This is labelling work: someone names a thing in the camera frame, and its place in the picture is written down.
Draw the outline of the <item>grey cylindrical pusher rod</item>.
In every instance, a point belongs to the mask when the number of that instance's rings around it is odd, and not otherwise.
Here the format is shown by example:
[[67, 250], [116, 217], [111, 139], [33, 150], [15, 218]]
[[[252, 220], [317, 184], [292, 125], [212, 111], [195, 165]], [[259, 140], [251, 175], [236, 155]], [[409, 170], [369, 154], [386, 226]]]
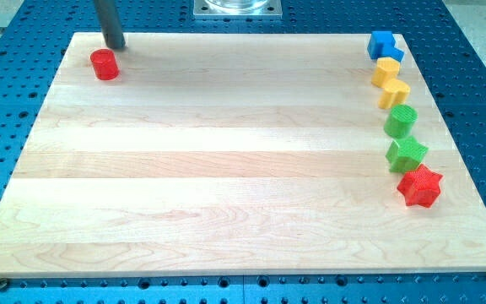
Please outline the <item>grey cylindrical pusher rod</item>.
[[101, 33], [105, 44], [112, 50], [121, 50], [126, 46], [125, 37], [115, 0], [93, 0]]

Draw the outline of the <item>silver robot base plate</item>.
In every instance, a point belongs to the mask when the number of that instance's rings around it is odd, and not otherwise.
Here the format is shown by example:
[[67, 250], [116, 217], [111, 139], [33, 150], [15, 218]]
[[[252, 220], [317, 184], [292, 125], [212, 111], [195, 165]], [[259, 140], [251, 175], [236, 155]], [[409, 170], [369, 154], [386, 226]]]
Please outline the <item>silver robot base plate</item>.
[[281, 0], [194, 0], [195, 19], [281, 19]]

